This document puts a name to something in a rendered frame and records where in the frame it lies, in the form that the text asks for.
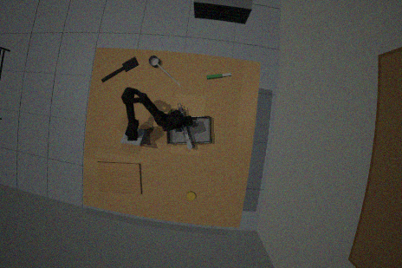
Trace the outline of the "wooden board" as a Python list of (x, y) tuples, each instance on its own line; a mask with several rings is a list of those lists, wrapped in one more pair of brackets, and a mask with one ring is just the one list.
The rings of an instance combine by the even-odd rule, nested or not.
[(96, 162), (99, 192), (142, 193), (139, 163)]

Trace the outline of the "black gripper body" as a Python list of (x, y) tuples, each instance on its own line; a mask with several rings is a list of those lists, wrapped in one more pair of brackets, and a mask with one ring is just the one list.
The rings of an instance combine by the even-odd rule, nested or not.
[(192, 119), (191, 119), (191, 116), (189, 115), (189, 116), (186, 116), (185, 121), (182, 122), (180, 125), (176, 126), (176, 128), (183, 127), (182, 125), (190, 126), (192, 124), (193, 124)]

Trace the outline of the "yellow round disc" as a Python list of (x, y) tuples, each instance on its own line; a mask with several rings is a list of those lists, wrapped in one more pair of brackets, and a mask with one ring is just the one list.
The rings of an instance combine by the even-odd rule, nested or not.
[(190, 201), (193, 201), (195, 199), (196, 195), (194, 192), (190, 191), (187, 193), (186, 198)]

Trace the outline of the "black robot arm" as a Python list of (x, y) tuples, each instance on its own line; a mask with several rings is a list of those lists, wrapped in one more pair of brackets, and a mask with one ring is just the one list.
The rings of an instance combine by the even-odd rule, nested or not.
[[(134, 98), (134, 95), (137, 95), (138, 98)], [(134, 103), (142, 103), (152, 114), (156, 123), (163, 127), (165, 131), (173, 130), (176, 126), (185, 121), (184, 116), (178, 110), (172, 111), (171, 114), (165, 114), (163, 111), (160, 111), (152, 101), (148, 99), (147, 94), (141, 93), (136, 88), (125, 88), (121, 98), (122, 102), (126, 105), (128, 116), (128, 127), (125, 132), (125, 135), (128, 137), (127, 140), (136, 141), (138, 139), (137, 129), (139, 126), (139, 120), (136, 120), (135, 118)], [(168, 119), (166, 121), (167, 117)]]

